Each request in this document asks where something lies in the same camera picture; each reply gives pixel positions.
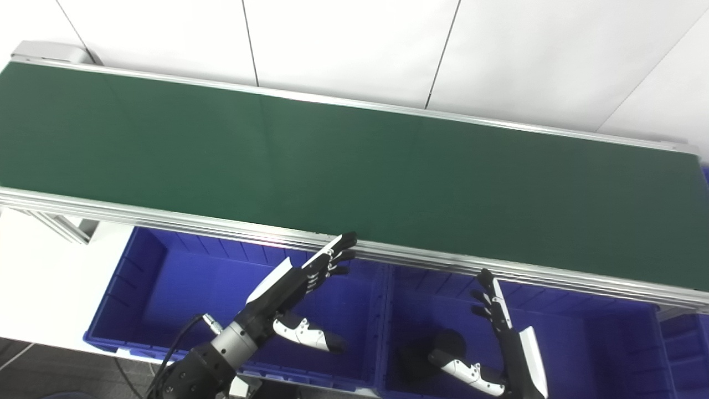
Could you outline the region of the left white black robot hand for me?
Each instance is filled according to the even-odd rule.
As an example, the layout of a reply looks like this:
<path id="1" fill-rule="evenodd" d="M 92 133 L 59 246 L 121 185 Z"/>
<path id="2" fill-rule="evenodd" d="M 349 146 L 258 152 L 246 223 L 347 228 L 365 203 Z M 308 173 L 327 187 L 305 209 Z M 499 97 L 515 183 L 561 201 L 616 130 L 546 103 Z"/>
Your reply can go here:
<path id="1" fill-rule="evenodd" d="M 349 268 L 340 263 L 355 257 L 356 243 L 357 233 L 347 232 L 324 245 L 300 267 L 293 266 L 290 258 L 284 259 L 246 299 L 235 322 L 258 348 L 278 335 L 303 346 L 341 354 L 346 348 L 344 338 L 296 315 L 293 308 L 327 278 L 349 273 Z"/>

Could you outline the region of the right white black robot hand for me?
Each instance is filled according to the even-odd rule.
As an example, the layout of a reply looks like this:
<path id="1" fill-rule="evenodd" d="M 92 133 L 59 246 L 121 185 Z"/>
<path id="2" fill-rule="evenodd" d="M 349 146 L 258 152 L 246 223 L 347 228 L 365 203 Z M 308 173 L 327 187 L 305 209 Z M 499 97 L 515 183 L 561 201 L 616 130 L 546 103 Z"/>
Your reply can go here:
<path id="1" fill-rule="evenodd" d="M 471 306 L 471 312 L 491 324 L 502 355 L 503 370 L 466 361 L 464 338 L 452 329 L 435 337 L 427 355 L 429 363 L 491 397 L 547 398 L 547 376 L 534 328 L 514 329 L 503 290 L 491 271 L 483 268 L 476 280 L 483 290 L 471 291 L 471 297 L 479 301 L 478 305 Z"/>

